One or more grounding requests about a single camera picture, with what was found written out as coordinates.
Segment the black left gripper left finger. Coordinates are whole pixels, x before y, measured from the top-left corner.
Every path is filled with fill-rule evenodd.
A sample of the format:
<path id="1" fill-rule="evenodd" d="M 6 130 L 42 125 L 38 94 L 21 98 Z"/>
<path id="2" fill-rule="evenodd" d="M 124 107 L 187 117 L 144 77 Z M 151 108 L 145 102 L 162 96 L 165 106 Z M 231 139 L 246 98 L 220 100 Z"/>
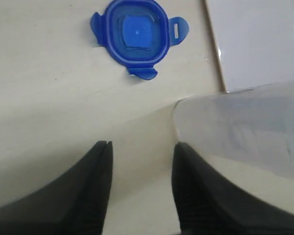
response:
<path id="1" fill-rule="evenodd" d="M 60 177 L 0 207 L 0 235 L 100 235 L 113 175 L 112 142 L 98 141 Z"/>

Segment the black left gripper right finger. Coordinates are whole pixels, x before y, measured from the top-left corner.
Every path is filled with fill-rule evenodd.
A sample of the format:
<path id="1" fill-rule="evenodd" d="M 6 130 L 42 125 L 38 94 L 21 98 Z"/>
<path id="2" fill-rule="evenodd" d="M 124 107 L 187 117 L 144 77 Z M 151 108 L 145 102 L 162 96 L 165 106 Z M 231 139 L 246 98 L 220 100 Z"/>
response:
<path id="1" fill-rule="evenodd" d="M 226 179 L 188 144 L 173 153 L 172 193 L 183 235 L 294 235 L 294 215 Z"/>

